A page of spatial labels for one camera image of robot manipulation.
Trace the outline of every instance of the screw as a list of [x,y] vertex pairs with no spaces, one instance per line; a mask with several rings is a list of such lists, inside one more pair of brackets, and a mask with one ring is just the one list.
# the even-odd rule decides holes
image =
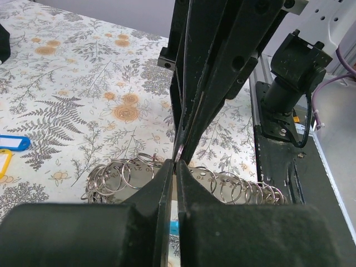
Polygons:
[[279,134],[282,135],[282,136],[285,136],[285,133],[286,133],[286,132],[287,132],[287,131],[286,131],[285,129],[280,129]]

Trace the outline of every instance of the blue key tag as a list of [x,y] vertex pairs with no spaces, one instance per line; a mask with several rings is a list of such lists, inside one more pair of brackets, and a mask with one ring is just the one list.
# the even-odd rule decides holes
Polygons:
[[179,235],[179,222],[178,221],[171,221],[170,234],[171,235]]
[[31,141],[25,136],[0,135],[0,149],[24,151],[30,144]]

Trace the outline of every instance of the fabric tablecloth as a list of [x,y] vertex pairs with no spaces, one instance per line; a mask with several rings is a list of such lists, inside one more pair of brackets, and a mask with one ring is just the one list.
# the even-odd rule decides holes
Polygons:
[[[157,67],[167,38],[27,0],[1,5],[0,23],[12,49],[0,65],[0,133],[32,142],[0,179],[1,219],[25,202],[83,202],[88,172],[110,158],[171,157],[172,73]],[[190,165],[256,180],[248,83],[226,101]],[[170,241],[178,256],[178,239]]]

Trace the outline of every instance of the yellow key tag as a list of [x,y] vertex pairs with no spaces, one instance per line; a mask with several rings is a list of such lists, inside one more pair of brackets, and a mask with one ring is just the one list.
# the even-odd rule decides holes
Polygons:
[[5,175],[11,157],[12,152],[9,149],[0,149],[0,179]]

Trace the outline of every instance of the white wall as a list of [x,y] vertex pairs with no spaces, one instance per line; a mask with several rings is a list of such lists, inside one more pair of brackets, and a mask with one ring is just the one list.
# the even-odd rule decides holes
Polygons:
[[175,0],[36,0],[36,2],[168,37]]
[[[293,32],[302,21],[306,20],[320,1],[322,0],[310,0],[308,8],[300,16],[288,14],[266,46],[264,54],[272,56],[288,33]],[[168,37],[175,0],[37,0],[36,2]],[[347,53],[351,44],[355,43],[356,23],[340,45],[342,52]],[[338,61],[334,60],[328,70],[332,70],[337,64]]]

